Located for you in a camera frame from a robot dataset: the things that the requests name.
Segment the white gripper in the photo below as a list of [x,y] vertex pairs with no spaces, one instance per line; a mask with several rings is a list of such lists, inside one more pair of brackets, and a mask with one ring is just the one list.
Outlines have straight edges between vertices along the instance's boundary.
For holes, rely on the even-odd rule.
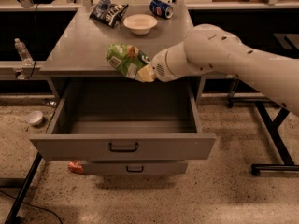
[[181,77],[199,76],[199,68],[188,61],[183,43],[157,53],[151,65],[139,69],[135,79],[140,82],[153,82],[158,78],[162,82],[169,82]]

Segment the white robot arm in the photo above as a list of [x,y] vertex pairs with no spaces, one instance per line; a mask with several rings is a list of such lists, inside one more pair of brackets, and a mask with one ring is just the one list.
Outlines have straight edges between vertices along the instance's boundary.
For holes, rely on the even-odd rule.
[[299,115],[299,61],[244,45],[221,28],[202,24],[157,53],[141,68],[141,82],[162,82],[211,72],[232,75],[294,115]]

